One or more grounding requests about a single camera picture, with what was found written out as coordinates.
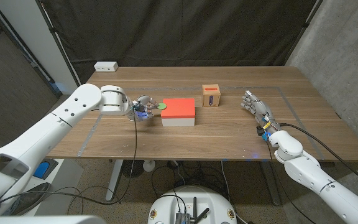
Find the dark curtain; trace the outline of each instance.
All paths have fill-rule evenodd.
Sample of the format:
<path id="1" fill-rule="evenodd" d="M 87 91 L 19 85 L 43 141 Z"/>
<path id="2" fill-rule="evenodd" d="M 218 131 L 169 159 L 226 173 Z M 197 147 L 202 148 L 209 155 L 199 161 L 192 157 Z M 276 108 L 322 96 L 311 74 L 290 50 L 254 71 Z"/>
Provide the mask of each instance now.
<path id="1" fill-rule="evenodd" d="M 42 0 L 82 83 L 119 66 L 283 65 L 316 0 Z"/>

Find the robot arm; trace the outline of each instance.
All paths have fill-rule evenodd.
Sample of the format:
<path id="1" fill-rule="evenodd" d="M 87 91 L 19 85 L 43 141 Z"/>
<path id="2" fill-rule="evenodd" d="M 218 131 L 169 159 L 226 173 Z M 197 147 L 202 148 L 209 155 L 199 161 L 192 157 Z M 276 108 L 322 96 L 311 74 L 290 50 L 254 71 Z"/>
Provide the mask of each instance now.
<path id="1" fill-rule="evenodd" d="M 101 114 L 127 115 L 131 120 L 142 121 L 152 117 L 151 109 L 143 117 L 135 107 L 147 107 L 148 102 L 131 102 L 125 91 L 118 86 L 103 86 L 99 89 L 84 84 L 78 87 L 58 108 L 13 142 L 0 148 L 0 200 L 22 192 L 42 159 L 90 111 L 98 108 Z M 12 198 L 0 204 L 0 214 L 15 200 Z"/>
<path id="2" fill-rule="evenodd" d="M 281 130 L 265 103 L 250 91 L 242 98 L 241 106 L 249 110 L 261 126 L 257 128 L 259 136 L 272 147 L 278 147 L 274 156 L 284 164 L 286 173 L 319 195 L 346 223 L 358 223 L 358 196 L 325 173 L 298 140 Z"/>

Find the cardboard box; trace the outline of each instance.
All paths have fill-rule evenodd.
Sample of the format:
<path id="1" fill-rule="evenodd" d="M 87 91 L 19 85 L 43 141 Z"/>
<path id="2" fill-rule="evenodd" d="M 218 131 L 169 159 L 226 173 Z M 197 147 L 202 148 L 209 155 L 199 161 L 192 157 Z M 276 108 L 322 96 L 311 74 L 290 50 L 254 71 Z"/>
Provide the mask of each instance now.
<path id="1" fill-rule="evenodd" d="M 203 106 L 218 106 L 221 99 L 221 91 L 218 84 L 203 85 Z"/>

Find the wooden tabletop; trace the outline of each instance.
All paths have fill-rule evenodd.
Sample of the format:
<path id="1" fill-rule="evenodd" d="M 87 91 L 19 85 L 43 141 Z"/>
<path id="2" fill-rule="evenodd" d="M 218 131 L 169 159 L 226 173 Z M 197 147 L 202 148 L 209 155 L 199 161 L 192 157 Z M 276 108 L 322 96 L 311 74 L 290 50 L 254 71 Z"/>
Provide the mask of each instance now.
<path id="1" fill-rule="evenodd" d="M 122 87 L 132 100 L 140 95 L 158 102 L 195 99 L 194 127 L 163 127 L 159 110 L 137 123 L 137 159 L 269 160 L 254 116 L 240 107 L 250 90 L 270 106 L 277 122 L 305 128 L 345 161 L 358 162 L 358 138 L 295 67 L 119 67 L 117 72 L 94 72 L 88 83 Z M 202 84 L 219 84 L 219 107 L 201 107 Z M 336 160 L 305 134 L 283 129 L 319 161 Z M 48 157 L 131 159 L 134 150 L 134 122 L 92 111 Z"/>

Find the green object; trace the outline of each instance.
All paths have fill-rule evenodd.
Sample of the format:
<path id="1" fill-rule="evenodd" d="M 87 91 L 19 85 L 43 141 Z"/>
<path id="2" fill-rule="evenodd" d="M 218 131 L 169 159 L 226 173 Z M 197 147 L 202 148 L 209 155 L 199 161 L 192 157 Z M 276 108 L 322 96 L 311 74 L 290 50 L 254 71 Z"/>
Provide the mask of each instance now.
<path id="1" fill-rule="evenodd" d="M 167 105 L 165 103 L 159 103 L 157 108 L 160 110 L 164 110 L 165 108 L 167 108 Z"/>

